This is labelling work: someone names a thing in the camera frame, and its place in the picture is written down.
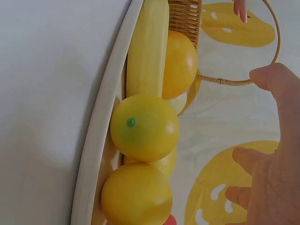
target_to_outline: artificial lemon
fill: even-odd
[[[177,150],[175,147],[166,157],[149,164],[157,168],[164,176],[169,178],[175,167],[176,155],[177,155]],[[125,156],[124,165],[131,164],[131,163],[136,163],[136,161]]]
[[[111,137],[127,157],[154,162],[168,155],[179,138],[179,121],[165,100],[134,95],[123,100],[112,114]]]
[[[172,99],[187,91],[195,79],[198,57],[193,43],[187,36],[169,30],[163,99]]]
[[[187,103],[188,94],[184,92],[183,94],[179,95],[176,98],[172,98],[168,100],[168,103],[173,107],[176,114],[180,114],[183,110],[184,106]]]
[[[162,225],[173,203],[167,178],[147,163],[115,170],[105,182],[101,205],[113,225]]]

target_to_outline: white background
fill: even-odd
[[[130,0],[0,0],[0,224],[69,224],[83,142]]]

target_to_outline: white curved rim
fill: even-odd
[[[143,0],[132,0],[107,63],[77,176],[71,225],[90,225],[98,173],[117,87]]]

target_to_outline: basket handle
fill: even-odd
[[[262,0],[264,2],[264,4],[268,7],[269,11],[271,12],[275,25],[276,25],[276,30],[277,30],[277,37],[278,37],[278,43],[277,43],[277,49],[276,49],[276,53],[274,56],[274,59],[272,60],[271,63],[276,62],[278,55],[279,55],[279,51],[280,51],[280,47],[281,47],[281,34],[280,34],[280,28],[279,28],[279,23],[277,20],[277,17],[271,7],[271,5],[269,4],[268,0]],[[245,86],[248,84],[252,84],[252,81],[249,80],[244,80],[244,81],[231,81],[231,80],[226,80],[226,79],[222,79],[222,78],[213,78],[213,77],[209,77],[209,76],[202,76],[200,75],[200,73],[197,72],[196,75],[196,79],[200,79],[200,80],[204,80],[204,81],[208,81],[208,82],[213,82],[213,83],[219,83],[219,84],[225,84],[225,85],[230,85],[230,86]]]

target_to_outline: red fruit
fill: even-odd
[[[174,216],[172,216],[172,215],[170,214],[170,215],[169,215],[169,218],[168,218],[167,221],[164,223],[164,225],[177,225],[176,219],[174,218]]]

